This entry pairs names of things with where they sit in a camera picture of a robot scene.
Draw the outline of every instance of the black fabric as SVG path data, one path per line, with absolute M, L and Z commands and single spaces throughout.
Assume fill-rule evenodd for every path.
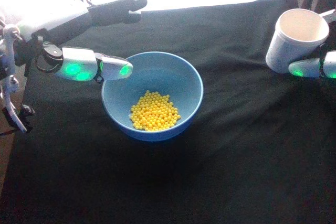
M 107 55 L 177 54 L 199 71 L 194 123 L 163 143 L 129 139 L 101 85 L 32 67 L 1 198 L 9 223 L 334 223 L 335 124 L 316 81 L 265 63 L 296 0 L 144 12 L 66 43 Z

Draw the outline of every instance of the bowl rim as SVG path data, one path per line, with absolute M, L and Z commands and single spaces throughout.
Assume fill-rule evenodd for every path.
M 172 56 L 172 57 L 175 57 L 183 62 L 185 62 L 187 65 L 189 65 L 192 70 L 194 70 L 194 72 L 196 73 L 197 77 L 198 77 L 198 80 L 201 84 L 201 95 L 199 97 L 199 100 L 198 100 L 198 104 L 196 106 L 196 108 L 194 109 L 193 113 L 191 113 L 181 124 L 178 124 L 178 125 L 175 125 L 169 129 L 165 129 L 165 130 L 161 130 L 161 131 L 143 131 L 143 130 L 137 130 L 137 129 L 134 129 L 134 128 L 131 128 L 131 127 L 128 127 L 122 123 L 120 123 L 118 120 L 116 120 L 112 115 L 111 113 L 108 111 L 108 109 L 106 108 L 106 105 L 105 105 L 105 99 L 104 99 L 104 90 L 105 90 L 105 85 L 107 83 L 107 81 L 104 81 L 103 82 L 103 85 L 102 85 L 102 88 L 101 88 L 101 98 L 102 98 L 102 103 L 103 103 L 103 106 L 104 106 L 104 109 L 105 111 L 107 112 L 107 114 L 110 116 L 110 118 L 116 122 L 116 124 L 118 124 L 120 127 L 124 128 L 124 129 L 127 129 L 127 130 L 130 130 L 130 131 L 133 131 L 133 132 L 137 132 L 137 133 L 142 133 L 142 134 L 160 134 L 160 133 L 163 133 L 163 132 L 168 132 L 168 131 L 171 131 L 173 129 L 177 129 L 179 127 L 182 127 L 185 123 L 187 123 L 194 115 L 195 113 L 198 111 L 198 109 L 200 108 L 201 104 L 202 104 L 202 101 L 203 101 L 203 95 L 204 95 L 204 87 L 203 87 L 203 81 L 202 81 L 202 78 L 201 78 L 201 75 L 198 73 L 198 71 L 196 70 L 196 68 L 191 64 L 189 63 L 187 60 L 183 59 L 182 57 L 180 56 L 177 56 L 177 55 L 174 55 L 174 54 L 171 54 L 169 52 L 161 52 L 161 51 L 148 51 L 148 52 L 141 52 L 139 54 L 136 54 L 136 55 L 132 55 L 130 57 L 127 57 L 126 60 L 130 59 L 130 58 L 133 58 L 133 57 L 136 57 L 136 56 L 139 56 L 139 55 L 144 55 L 144 54 L 164 54 L 164 55 L 169 55 L 169 56 Z

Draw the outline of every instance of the glowing green light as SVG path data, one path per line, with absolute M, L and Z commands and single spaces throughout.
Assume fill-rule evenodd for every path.
M 130 70 L 131 70 L 131 67 L 128 66 L 128 65 L 126 65 L 126 66 L 123 66 L 123 67 L 120 69 L 120 72 L 119 72 L 119 73 L 120 73 L 122 76 L 125 76 L 126 74 L 129 73 Z
M 74 76 L 75 74 L 78 74 L 79 71 L 80 71 L 80 64 L 77 64 L 77 63 L 69 64 L 65 68 L 65 74 L 68 74 L 70 76 Z
M 294 74 L 295 76 L 303 77 L 303 72 L 302 72 L 301 70 L 295 70 L 295 71 L 293 72 L 293 74 Z
M 77 81 L 88 81 L 90 80 L 90 73 L 87 73 L 87 72 L 83 72 L 83 73 L 79 73 L 77 76 L 76 76 L 76 80 Z

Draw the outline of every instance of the cup rim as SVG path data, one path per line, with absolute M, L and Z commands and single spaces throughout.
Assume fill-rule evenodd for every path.
M 182 123 L 178 124 L 178 125 L 175 125 L 169 129 L 165 129 L 165 130 L 161 130 L 161 131 L 143 131 L 143 130 L 137 130 L 137 129 L 134 129 L 134 128 L 131 128 L 131 127 L 128 127 L 122 123 L 120 123 L 118 120 L 116 120 L 113 115 L 111 115 L 111 113 L 108 111 L 108 109 L 106 108 L 106 105 L 105 105 L 105 99 L 104 99 L 104 90 L 105 90 L 105 86 L 106 86 L 106 83 L 108 81 L 104 81 L 103 82 L 103 85 L 102 85 L 102 88 L 101 88 L 101 97 L 102 97 L 102 103 L 103 103 L 103 106 L 104 106 L 104 109 L 105 111 L 108 113 L 109 117 L 113 119 L 114 122 L 116 122 L 116 124 L 118 124 L 120 127 L 124 128 L 124 129 L 127 129 L 127 130 L 130 130 L 130 131 L 133 131 L 133 132 L 137 132 L 137 133 L 141 133 L 141 134 L 160 134 L 160 133 L 163 133 L 163 132 L 168 132 L 168 131 L 171 131 L 173 129 L 176 129 L 178 127 L 182 127 L 185 123 L 187 123 L 195 114 L 196 112 L 199 110 L 201 104 L 202 104 L 202 101 L 203 101 L 203 96 L 204 96 L 204 86 L 203 86 L 203 81 L 202 81 L 202 78 L 200 76 L 200 74 L 198 73 L 198 71 L 196 70 L 196 68 L 191 64 L 189 63 L 187 60 L 183 59 L 182 57 L 180 56 L 177 56 L 177 55 L 174 55 L 174 54 L 171 54 L 169 52 L 161 52 L 161 51 L 148 51 L 148 52 L 141 52 L 139 54 L 136 54 L 136 55 L 132 55 L 130 57 L 127 57 L 126 60 L 129 60 L 130 58 L 133 58 L 133 57 L 136 57 L 136 56 L 139 56 L 139 55 L 143 55 L 143 54 L 165 54 L 165 55 L 169 55 L 169 56 L 172 56 L 172 57 L 175 57 L 175 58 L 178 58 L 179 60 L 185 62 L 188 66 L 190 66 L 192 68 L 192 70 L 196 73 L 197 75 L 197 78 L 200 82 L 200 85 L 201 85 L 201 95 L 199 96 L 199 100 L 198 100 L 198 103 L 197 103 L 197 106 L 196 108 L 194 109 L 193 113 L 191 113 Z
M 292 38 L 292 37 L 288 36 L 287 34 L 285 34 L 280 27 L 280 20 L 285 14 L 287 14 L 289 12 L 293 12 L 295 10 L 302 10 L 302 11 L 305 11 L 305 12 L 310 12 L 310 13 L 313 13 L 315 15 L 318 15 L 323 20 L 322 21 L 323 25 L 327 26 L 327 34 L 322 39 L 318 39 L 318 40 L 299 40 L 299 39 Z M 316 12 L 313 12 L 312 10 L 303 9 L 303 8 L 294 8 L 294 9 L 290 9 L 290 10 L 287 10 L 287 11 L 283 12 L 276 22 L 276 30 L 279 32 L 279 36 L 286 41 L 290 41 L 291 43 L 297 44 L 297 45 L 311 45 L 311 46 L 318 46 L 321 43 L 323 43 L 327 39 L 327 37 L 329 36 L 329 32 L 330 32 L 330 28 L 329 28 L 329 25 L 328 25 L 327 21 L 321 15 L 319 15 Z

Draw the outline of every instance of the pile of yellow beads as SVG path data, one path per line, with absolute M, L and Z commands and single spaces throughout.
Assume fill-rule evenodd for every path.
M 131 108 L 131 120 L 137 130 L 161 131 L 173 127 L 181 118 L 169 95 L 146 91 Z

